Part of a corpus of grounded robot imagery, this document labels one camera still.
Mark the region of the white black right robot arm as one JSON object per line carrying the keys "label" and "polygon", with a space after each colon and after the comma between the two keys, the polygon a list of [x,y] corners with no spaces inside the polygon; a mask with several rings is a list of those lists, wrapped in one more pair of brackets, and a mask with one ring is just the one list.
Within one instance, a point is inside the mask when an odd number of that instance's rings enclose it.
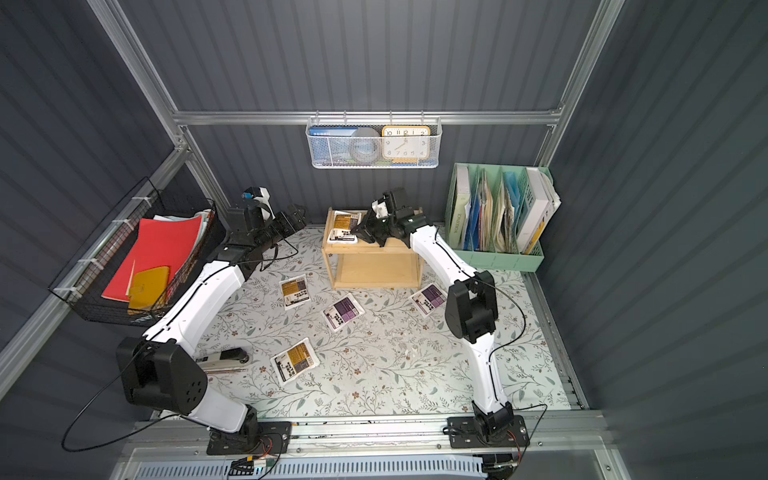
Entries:
{"label": "white black right robot arm", "polygon": [[496,360],[495,332],[499,317],[497,290],[489,271],[478,271],[461,259],[433,225],[407,204],[402,188],[372,202],[352,229],[358,239],[385,246],[400,240],[437,274],[446,288],[445,323],[467,350],[473,382],[475,429],[486,439],[510,427],[514,407],[506,396]]}

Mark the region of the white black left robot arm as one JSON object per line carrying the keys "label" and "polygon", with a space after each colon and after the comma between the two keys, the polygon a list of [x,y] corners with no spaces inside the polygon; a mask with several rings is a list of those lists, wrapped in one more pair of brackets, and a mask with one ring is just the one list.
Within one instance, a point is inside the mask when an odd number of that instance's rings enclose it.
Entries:
{"label": "white black left robot arm", "polygon": [[234,434],[253,410],[208,385],[196,362],[199,341],[230,296],[243,286],[264,253],[306,226],[306,208],[290,205],[269,219],[266,203],[245,210],[233,231],[216,237],[198,277],[165,315],[140,337],[124,339],[116,356],[126,400],[168,410],[213,430]]}

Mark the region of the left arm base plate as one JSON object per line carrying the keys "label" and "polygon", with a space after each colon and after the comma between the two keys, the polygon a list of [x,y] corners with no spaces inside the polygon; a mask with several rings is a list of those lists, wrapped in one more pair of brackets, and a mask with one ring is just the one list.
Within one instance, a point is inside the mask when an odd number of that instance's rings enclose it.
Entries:
{"label": "left arm base plate", "polygon": [[293,424],[288,421],[252,421],[234,433],[216,429],[209,431],[206,454],[256,455],[268,453],[277,455],[287,451]]}

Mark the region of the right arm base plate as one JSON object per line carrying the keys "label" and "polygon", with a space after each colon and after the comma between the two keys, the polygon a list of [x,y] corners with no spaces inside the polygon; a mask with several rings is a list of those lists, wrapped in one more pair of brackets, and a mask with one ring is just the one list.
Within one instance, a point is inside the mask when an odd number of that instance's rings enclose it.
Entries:
{"label": "right arm base plate", "polygon": [[449,417],[442,433],[453,449],[504,448],[522,449],[530,445],[530,435],[524,418],[515,415],[501,427],[481,427],[470,416]]}

